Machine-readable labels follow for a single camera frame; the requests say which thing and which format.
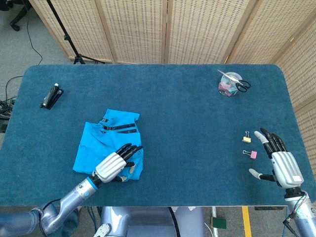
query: binder clip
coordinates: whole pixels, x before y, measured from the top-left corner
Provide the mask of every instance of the binder clip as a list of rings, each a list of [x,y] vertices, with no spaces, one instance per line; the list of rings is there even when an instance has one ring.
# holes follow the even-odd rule
[[[251,142],[251,138],[249,137],[249,131],[245,131],[245,133],[246,133],[246,136],[244,136],[244,137],[242,138],[242,141],[243,141],[243,142],[250,143],[250,142]]]
[[[40,108],[44,107],[50,110],[63,93],[64,90],[60,89],[59,85],[55,83],[55,85],[50,89],[50,91],[44,98],[44,101],[43,103],[41,103]]]
[[[250,156],[251,159],[256,159],[257,157],[257,152],[255,151],[248,152],[248,151],[243,150],[242,153]]]

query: pink binder clip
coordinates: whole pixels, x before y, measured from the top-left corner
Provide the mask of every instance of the pink binder clip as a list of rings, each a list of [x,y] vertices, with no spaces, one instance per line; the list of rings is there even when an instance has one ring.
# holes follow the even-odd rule
[[[243,150],[242,153],[250,156],[251,159],[256,159],[257,157],[257,152],[255,151],[248,152],[248,151]]]

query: tripod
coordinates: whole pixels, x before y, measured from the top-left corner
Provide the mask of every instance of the tripod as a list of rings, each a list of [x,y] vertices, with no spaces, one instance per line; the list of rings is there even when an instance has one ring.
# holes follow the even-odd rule
[[[76,63],[78,63],[78,62],[81,63],[81,64],[85,64],[83,58],[90,59],[90,60],[92,60],[92,61],[94,61],[94,62],[97,62],[97,63],[105,64],[105,62],[102,62],[102,61],[99,61],[99,60],[97,60],[97,59],[90,58],[90,57],[87,57],[87,56],[84,56],[84,55],[81,55],[81,54],[78,53],[78,51],[77,51],[77,49],[76,49],[76,47],[75,47],[73,41],[71,40],[70,35],[69,35],[68,32],[66,31],[66,29],[65,29],[65,27],[64,27],[64,25],[63,25],[63,23],[62,23],[62,21],[60,20],[60,18],[59,18],[59,16],[58,16],[58,14],[57,14],[57,12],[56,12],[56,10],[55,10],[53,4],[51,3],[50,0],[46,0],[46,1],[47,1],[48,5],[49,5],[50,9],[51,9],[52,12],[54,13],[55,18],[56,18],[57,21],[58,21],[58,24],[60,25],[61,29],[63,30],[63,32],[64,32],[64,34],[65,34],[64,40],[67,40],[67,41],[69,42],[71,48],[73,49],[73,51],[74,51],[74,53],[75,53],[75,55],[76,55],[76,56],[75,56],[75,60],[74,60],[74,64],[76,64]]]

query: robotic arm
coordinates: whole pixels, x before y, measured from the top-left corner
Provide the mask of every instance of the robotic arm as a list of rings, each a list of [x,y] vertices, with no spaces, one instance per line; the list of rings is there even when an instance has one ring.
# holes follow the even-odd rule
[[[32,232],[37,224],[44,236],[47,236],[58,230],[68,215],[72,213],[85,200],[92,196],[102,183],[110,181],[123,182],[126,177],[117,177],[124,169],[130,168],[133,170],[135,164],[127,162],[134,153],[142,147],[132,146],[131,143],[125,144],[116,152],[108,155],[81,183],[73,190],[60,199],[60,211],[58,212],[51,201],[43,208],[34,208],[30,212],[20,214],[0,215],[0,236],[19,236]]]
[[[301,190],[304,178],[294,156],[286,149],[279,136],[268,132],[264,128],[260,130],[264,135],[255,131],[255,136],[261,141],[269,156],[273,167],[273,175],[262,174],[254,169],[249,169],[249,172],[257,179],[276,182],[281,188],[285,189],[284,198],[291,213],[283,221],[283,224],[296,237],[299,236],[289,225],[292,219],[294,219],[301,237],[315,237],[316,210],[312,207],[308,193]]]

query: clear cup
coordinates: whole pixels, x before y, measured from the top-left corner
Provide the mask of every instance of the clear cup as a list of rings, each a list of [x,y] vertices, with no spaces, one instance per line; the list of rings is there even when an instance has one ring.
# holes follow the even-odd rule
[[[228,72],[226,74],[237,79],[237,80],[242,80],[242,77],[237,73]],[[218,85],[218,91],[222,95],[226,95],[228,97],[236,95],[236,93],[238,91],[238,89],[236,87],[236,82],[230,80],[228,77],[223,75],[221,78],[221,81],[219,82],[219,85]]]

